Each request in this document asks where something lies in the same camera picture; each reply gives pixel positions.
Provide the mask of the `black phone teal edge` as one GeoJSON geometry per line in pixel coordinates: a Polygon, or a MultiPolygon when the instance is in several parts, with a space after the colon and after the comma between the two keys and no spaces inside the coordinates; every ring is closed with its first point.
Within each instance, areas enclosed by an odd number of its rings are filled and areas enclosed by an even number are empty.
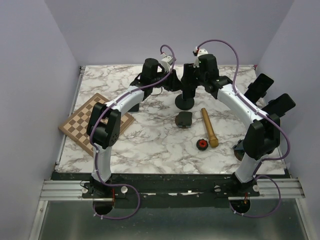
{"type": "Polygon", "coordinates": [[[181,78],[182,83],[182,98],[193,99],[196,95],[198,87],[197,78],[195,76],[196,69],[192,63],[185,63],[183,65],[183,75],[181,78]]]}

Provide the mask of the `black round-base clamp stand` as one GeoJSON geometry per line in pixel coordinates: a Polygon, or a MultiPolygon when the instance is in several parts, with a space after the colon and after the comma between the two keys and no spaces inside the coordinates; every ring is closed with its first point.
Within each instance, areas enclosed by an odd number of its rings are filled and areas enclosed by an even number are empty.
{"type": "Polygon", "coordinates": [[[194,97],[194,92],[183,92],[175,98],[175,106],[183,111],[190,110],[195,104],[194,97]]]}

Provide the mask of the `dark phone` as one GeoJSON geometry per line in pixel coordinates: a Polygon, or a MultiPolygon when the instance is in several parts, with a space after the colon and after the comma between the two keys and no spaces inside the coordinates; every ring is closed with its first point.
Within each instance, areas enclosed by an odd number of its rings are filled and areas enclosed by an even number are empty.
{"type": "Polygon", "coordinates": [[[244,151],[244,147],[243,147],[243,139],[240,139],[237,144],[235,144],[232,149],[235,151],[244,151]]]}

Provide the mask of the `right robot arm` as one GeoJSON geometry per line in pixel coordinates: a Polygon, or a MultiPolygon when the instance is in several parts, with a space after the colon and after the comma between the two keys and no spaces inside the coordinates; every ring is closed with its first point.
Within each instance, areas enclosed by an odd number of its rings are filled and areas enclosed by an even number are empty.
{"type": "Polygon", "coordinates": [[[231,79],[220,76],[217,59],[213,54],[199,53],[196,56],[194,68],[197,84],[225,104],[247,129],[242,141],[244,156],[234,173],[237,179],[230,183],[230,191],[236,196],[241,196],[247,192],[247,183],[253,180],[262,158],[273,153],[280,145],[280,131],[277,128],[280,118],[275,114],[267,116],[265,111],[248,101],[233,86],[231,79]]]}

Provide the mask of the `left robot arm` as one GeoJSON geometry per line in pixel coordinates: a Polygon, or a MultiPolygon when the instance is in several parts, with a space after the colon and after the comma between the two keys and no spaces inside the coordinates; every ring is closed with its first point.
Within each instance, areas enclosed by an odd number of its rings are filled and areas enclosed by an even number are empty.
{"type": "Polygon", "coordinates": [[[94,105],[86,133],[93,146],[94,167],[91,175],[97,181],[93,191],[99,197],[107,197],[111,191],[111,185],[107,181],[112,175],[112,146],[119,138],[122,116],[150,96],[153,88],[163,87],[173,92],[176,90],[171,86],[172,83],[179,83],[174,70],[175,61],[172,55],[164,54],[161,61],[147,58],[141,73],[124,93],[105,104],[94,105]]]}

